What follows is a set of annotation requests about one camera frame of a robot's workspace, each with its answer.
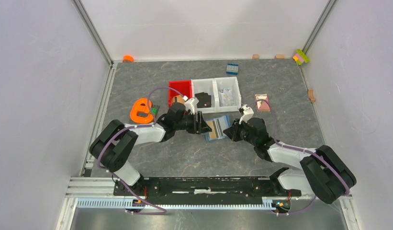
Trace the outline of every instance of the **blue lego brick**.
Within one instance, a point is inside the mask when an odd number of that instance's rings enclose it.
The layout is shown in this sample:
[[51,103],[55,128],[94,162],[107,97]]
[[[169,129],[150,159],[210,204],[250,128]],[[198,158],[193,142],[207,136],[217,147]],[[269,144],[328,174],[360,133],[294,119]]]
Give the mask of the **blue lego brick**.
[[238,64],[228,63],[226,68],[227,74],[237,75],[238,73]]

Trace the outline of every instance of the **orange toy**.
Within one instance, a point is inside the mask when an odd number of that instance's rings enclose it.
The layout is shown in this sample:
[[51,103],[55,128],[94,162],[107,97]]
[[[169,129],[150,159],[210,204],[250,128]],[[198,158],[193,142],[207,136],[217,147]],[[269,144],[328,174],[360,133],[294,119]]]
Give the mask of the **orange toy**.
[[[130,118],[132,121],[138,124],[148,124],[153,121],[153,115],[150,113],[150,110],[146,106],[147,98],[138,99],[130,112]],[[150,108],[152,106],[151,101],[148,101]]]
[[132,56],[126,55],[123,57],[123,62],[133,62],[134,58]]

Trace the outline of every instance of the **white bin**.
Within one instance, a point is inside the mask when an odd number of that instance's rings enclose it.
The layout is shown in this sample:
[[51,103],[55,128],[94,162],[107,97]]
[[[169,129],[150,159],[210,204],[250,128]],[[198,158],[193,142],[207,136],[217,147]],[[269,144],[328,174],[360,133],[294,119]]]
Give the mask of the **white bin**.
[[[237,77],[196,79],[192,81],[192,97],[196,93],[206,92],[212,96],[212,106],[210,108],[197,108],[204,114],[221,113],[221,112],[238,112],[241,107],[241,94],[238,87]],[[221,106],[219,102],[219,91],[222,89],[231,89],[234,98],[234,105]]]
[[228,89],[232,90],[232,97],[234,99],[234,103],[231,106],[223,106],[219,99],[219,103],[216,105],[216,111],[218,113],[238,111],[238,109],[241,107],[241,95],[238,88],[237,77],[215,78],[214,80],[216,81],[218,97],[220,97],[219,92],[221,90]]

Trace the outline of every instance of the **gray floor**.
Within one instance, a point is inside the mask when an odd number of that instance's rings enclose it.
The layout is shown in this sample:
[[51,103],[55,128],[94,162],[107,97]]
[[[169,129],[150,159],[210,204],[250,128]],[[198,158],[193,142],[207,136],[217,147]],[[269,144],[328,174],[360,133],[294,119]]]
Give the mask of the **gray floor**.
[[[229,62],[239,64],[237,79],[242,103],[252,103],[255,94],[269,95],[277,116],[278,139],[304,147],[316,148],[323,144],[301,71],[291,59],[120,63],[103,125],[113,119],[129,123],[134,102],[147,97],[154,88],[167,86],[168,81],[227,77],[225,69]],[[159,115],[167,111],[167,100],[167,90],[152,95],[152,103],[160,105]],[[231,120],[240,117],[238,112],[229,115]],[[273,134],[270,113],[255,113],[255,116],[262,117],[269,133]],[[270,175],[283,166],[261,160],[245,142],[222,139],[208,143],[204,136],[186,131],[177,132],[163,143],[135,146],[129,161],[144,176]],[[91,176],[110,175],[95,165]]]
[[[292,201],[292,209],[307,205]],[[164,216],[132,216],[122,209],[78,208],[72,230],[346,230],[340,202],[317,200],[305,212],[276,217],[265,210],[169,210]]]

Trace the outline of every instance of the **white wall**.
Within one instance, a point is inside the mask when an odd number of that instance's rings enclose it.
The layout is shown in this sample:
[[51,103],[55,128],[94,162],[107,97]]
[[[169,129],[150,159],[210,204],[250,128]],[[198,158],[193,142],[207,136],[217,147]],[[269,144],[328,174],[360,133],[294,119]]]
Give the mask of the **white wall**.
[[393,229],[393,0],[342,0],[304,67],[327,143],[357,177],[366,230]]
[[0,230],[56,226],[107,68],[71,1],[0,1]]
[[293,55],[327,0],[82,0],[115,60]]

